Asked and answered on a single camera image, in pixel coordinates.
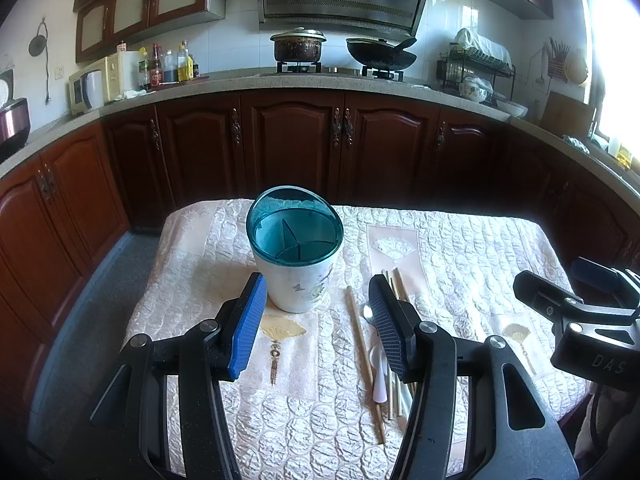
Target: cooking oil bottle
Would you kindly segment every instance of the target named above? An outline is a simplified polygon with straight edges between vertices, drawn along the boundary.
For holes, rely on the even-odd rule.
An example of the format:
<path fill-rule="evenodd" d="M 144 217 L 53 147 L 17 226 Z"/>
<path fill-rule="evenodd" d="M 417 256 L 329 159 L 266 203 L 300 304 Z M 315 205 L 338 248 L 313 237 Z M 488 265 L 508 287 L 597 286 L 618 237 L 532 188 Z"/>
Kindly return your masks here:
<path fill-rule="evenodd" d="M 184 40 L 178 49 L 178 81 L 193 79 L 193 59 L 189 56 L 187 41 Z"/>

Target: window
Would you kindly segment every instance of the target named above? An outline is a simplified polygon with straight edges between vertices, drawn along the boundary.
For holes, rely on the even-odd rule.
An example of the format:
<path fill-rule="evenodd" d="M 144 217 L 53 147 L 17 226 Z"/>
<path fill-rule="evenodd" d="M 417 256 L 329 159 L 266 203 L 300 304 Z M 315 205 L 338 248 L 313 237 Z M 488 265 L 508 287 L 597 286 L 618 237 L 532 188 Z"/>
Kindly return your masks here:
<path fill-rule="evenodd" d="M 638 154 L 635 66 L 627 56 L 640 45 L 640 14 L 629 0 L 590 0 L 590 9 L 594 52 L 606 88 L 599 129 Z"/>

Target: quilted tablecloth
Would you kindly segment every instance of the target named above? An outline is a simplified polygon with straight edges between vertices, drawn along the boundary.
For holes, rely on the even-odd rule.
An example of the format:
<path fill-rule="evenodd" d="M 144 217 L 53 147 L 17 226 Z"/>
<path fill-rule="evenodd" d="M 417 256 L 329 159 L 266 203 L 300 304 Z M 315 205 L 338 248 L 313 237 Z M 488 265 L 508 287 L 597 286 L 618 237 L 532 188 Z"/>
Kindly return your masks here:
<path fill-rule="evenodd" d="M 153 339 L 181 335 L 238 297 L 256 270 L 245 229 L 251 204 L 200 202 L 169 216 L 126 340 L 141 332 Z M 387 443 L 378 444 L 345 297 L 351 285 L 362 307 L 370 277 L 382 269 L 398 267 L 422 319 L 451 335 L 504 336 L 557 418 L 582 399 L 585 381 L 549 363 L 551 323 L 516 300 L 511 288 L 528 269 L 571 289 L 538 225 L 434 211 L 335 209 L 344 243 L 319 306 L 288 314 L 268 303 L 247 370 L 235 383 L 221 384 L 244 479 L 388 478 L 402 420 L 385 420 Z M 371 344 L 377 336 L 364 320 L 363 326 Z M 168 381 L 170 457 L 172 469 L 184 474 L 176 379 Z M 450 473 L 462 469 L 467 399 L 466 379 L 458 378 Z"/>

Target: dish rack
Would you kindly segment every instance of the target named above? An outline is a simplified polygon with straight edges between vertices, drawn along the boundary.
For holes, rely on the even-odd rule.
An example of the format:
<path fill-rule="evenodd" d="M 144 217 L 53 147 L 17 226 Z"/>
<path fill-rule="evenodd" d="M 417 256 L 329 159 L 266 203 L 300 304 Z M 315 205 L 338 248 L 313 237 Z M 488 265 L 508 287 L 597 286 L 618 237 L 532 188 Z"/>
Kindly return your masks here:
<path fill-rule="evenodd" d="M 495 89 L 496 77 L 506 77 L 511 79 L 511 94 L 509 99 L 513 101 L 513 88 L 516 81 L 515 68 L 509 66 L 500 59 L 483 54 L 482 51 L 475 47 L 462 49 L 456 45 L 452 45 L 448 54 L 440 54 L 440 60 L 436 69 L 436 78 L 442 81 L 443 89 L 450 88 L 458 92 L 458 85 L 470 70 L 474 70 L 474 74 L 481 72 L 492 78 L 491 85 Z M 490 94 L 485 102 L 495 103 L 495 97 Z"/>

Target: white bowl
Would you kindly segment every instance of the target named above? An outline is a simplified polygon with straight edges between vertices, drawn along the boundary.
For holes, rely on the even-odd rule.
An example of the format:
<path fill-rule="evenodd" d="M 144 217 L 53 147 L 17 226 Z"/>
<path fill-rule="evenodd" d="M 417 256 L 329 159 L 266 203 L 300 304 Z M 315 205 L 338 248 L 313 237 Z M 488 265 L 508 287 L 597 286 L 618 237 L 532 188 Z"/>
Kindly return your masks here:
<path fill-rule="evenodd" d="M 481 103 L 488 95 L 488 92 L 484 88 L 469 86 L 465 83 L 460 83 L 458 88 L 460 89 L 460 95 L 462 95 L 463 98 L 469 99 L 475 103 Z"/>
<path fill-rule="evenodd" d="M 519 105 L 513 101 L 497 101 L 498 110 L 514 117 L 522 117 L 526 115 L 529 109 L 526 106 Z"/>

